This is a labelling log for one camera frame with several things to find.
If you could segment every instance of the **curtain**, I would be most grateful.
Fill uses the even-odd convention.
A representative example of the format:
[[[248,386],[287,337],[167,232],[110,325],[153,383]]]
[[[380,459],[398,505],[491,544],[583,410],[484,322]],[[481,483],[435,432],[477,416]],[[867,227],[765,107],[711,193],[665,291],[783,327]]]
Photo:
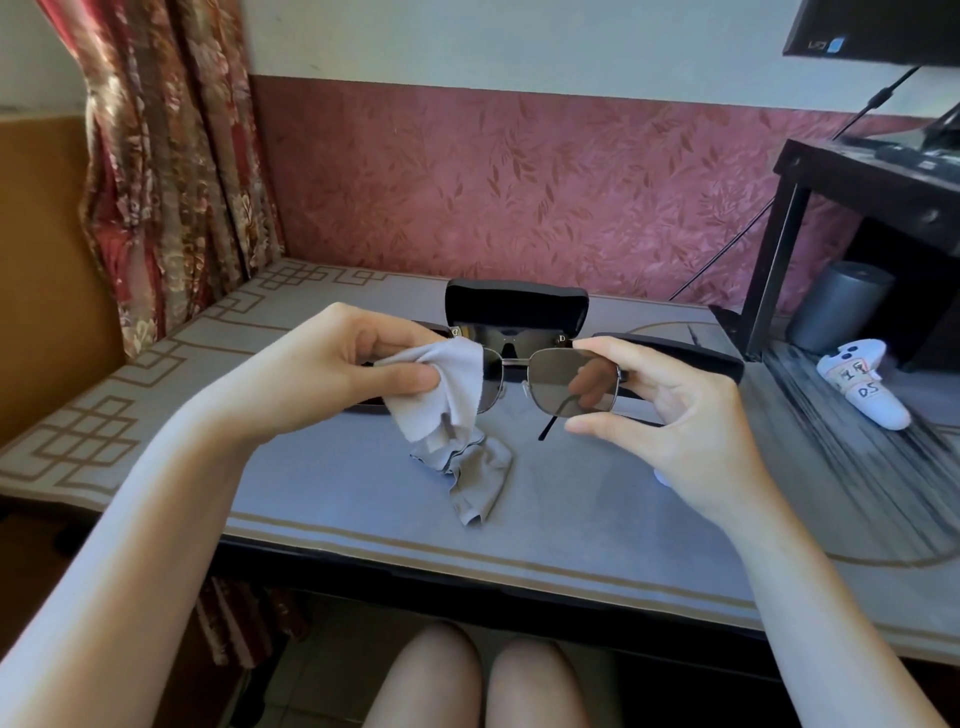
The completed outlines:
[[[37,0],[87,87],[81,215],[133,358],[283,254],[239,0]]]

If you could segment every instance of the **gray cylindrical speaker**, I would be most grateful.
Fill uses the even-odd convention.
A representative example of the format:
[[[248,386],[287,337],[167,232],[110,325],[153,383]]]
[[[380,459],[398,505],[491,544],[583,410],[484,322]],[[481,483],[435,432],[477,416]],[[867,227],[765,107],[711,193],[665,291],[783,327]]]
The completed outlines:
[[[787,341],[823,354],[855,340],[893,284],[894,277],[876,266],[852,260],[831,262],[790,320]]]

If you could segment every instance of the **leaf pattern wallpaper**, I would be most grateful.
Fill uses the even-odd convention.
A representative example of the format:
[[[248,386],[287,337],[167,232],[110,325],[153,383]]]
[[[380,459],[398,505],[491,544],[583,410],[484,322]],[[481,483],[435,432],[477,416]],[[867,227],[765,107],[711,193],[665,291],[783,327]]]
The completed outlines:
[[[784,139],[846,113],[258,76],[289,255],[666,299],[776,188]],[[872,116],[883,133],[922,119]],[[780,299],[791,310],[857,225],[814,198]],[[763,223],[683,301],[742,303]]]

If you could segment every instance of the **cleaning cloth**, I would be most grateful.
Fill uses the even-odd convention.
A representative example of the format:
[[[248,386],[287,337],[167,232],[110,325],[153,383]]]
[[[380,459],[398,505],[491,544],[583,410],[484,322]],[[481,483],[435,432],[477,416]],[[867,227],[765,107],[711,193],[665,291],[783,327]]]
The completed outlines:
[[[450,500],[460,522],[486,519],[503,489],[514,456],[476,424],[483,388],[483,347],[462,336],[444,339],[381,359],[429,364],[440,384],[418,395],[384,397],[410,452],[428,468],[450,475]]]

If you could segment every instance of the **hand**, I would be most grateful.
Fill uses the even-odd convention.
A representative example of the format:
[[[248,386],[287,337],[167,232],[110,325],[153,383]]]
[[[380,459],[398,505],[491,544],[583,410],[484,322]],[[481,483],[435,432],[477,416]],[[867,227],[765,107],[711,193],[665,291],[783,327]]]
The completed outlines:
[[[236,436],[266,442],[363,400],[430,391],[440,374],[427,364],[361,365],[436,341],[443,338],[411,321],[334,303],[215,381],[192,404]]]
[[[573,346],[606,356],[629,372],[623,386],[650,401],[666,425],[651,427],[602,412],[571,418],[567,431],[609,440],[643,458],[689,505],[721,527],[744,507],[777,493],[732,379],[609,336]]]

